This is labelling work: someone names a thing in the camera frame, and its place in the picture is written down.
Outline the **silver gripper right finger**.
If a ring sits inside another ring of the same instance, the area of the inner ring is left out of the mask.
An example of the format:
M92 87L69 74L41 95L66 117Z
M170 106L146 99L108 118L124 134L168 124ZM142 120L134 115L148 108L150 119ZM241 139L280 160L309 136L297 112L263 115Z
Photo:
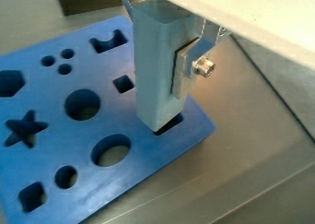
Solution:
M214 63L206 57L206 52L230 34L230 31L202 19L194 25L196 37L176 51L172 79L172 94L181 99L196 84L197 76L208 77L214 69Z

